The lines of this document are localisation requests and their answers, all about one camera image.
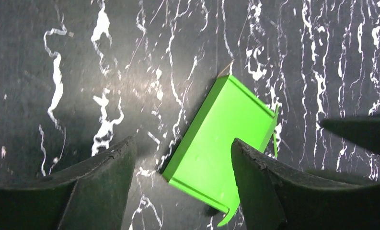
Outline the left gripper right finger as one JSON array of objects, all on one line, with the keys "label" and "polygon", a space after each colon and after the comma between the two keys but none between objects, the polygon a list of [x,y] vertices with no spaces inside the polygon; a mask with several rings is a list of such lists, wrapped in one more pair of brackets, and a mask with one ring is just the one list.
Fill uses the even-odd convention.
[{"label": "left gripper right finger", "polygon": [[249,230],[380,230],[380,182],[297,170],[236,138],[231,161]]}]

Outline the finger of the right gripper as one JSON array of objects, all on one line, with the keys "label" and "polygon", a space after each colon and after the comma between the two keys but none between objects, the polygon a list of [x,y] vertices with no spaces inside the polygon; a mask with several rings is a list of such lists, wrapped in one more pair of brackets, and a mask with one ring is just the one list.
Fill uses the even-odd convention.
[{"label": "finger of the right gripper", "polygon": [[380,155],[380,114],[327,118],[320,126],[374,154]]}]

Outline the green paper box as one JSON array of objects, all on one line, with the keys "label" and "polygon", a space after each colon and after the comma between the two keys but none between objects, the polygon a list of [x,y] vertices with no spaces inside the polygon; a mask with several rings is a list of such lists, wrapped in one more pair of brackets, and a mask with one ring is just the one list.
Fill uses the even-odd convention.
[{"label": "green paper box", "polygon": [[221,211],[226,225],[240,204],[231,161],[239,138],[264,152],[275,140],[278,110],[232,75],[218,77],[162,176],[169,185]]}]

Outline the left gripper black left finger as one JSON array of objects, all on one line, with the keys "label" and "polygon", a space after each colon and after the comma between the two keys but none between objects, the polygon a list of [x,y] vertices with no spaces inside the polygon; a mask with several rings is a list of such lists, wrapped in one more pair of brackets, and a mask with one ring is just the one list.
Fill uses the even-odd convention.
[{"label": "left gripper black left finger", "polygon": [[29,183],[0,186],[0,230],[119,230],[136,163],[127,137]]}]

